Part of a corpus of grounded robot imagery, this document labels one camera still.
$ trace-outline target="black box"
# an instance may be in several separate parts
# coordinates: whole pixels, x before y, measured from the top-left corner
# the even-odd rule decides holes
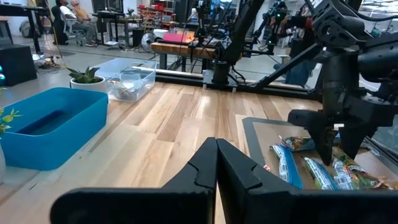
[[[7,86],[14,86],[37,78],[29,46],[18,44],[0,46],[0,73]]]

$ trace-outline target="white pot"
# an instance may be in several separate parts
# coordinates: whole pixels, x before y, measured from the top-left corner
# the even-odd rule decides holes
[[[102,81],[100,81],[99,83],[82,84],[82,83],[76,83],[75,78],[72,78],[70,80],[70,86],[72,88],[76,88],[79,90],[91,90],[91,91],[100,91],[103,93],[108,93],[108,91],[106,91],[105,79],[103,77],[99,77],[99,76],[96,76],[96,77],[102,78]]]
[[[0,145],[0,184],[4,180],[5,175],[6,175],[6,159],[4,158],[4,153]]]

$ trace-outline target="fan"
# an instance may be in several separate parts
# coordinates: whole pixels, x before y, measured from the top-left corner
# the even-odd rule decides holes
[[[142,49],[144,49],[146,52],[151,52],[152,49],[150,48],[150,45],[155,42],[155,38],[155,34],[151,32],[144,34],[141,39]]]

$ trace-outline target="clear plastic container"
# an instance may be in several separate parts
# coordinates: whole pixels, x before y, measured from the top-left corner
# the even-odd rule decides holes
[[[106,80],[110,100],[135,102],[155,85],[154,61],[116,58],[95,67],[96,75]]]

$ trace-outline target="blue tray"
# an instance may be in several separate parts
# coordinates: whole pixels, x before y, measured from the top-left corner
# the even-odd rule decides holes
[[[53,88],[5,107],[14,118],[1,138],[8,166],[37,170],[60,167],[106,123],[108,96],[96,91]]]

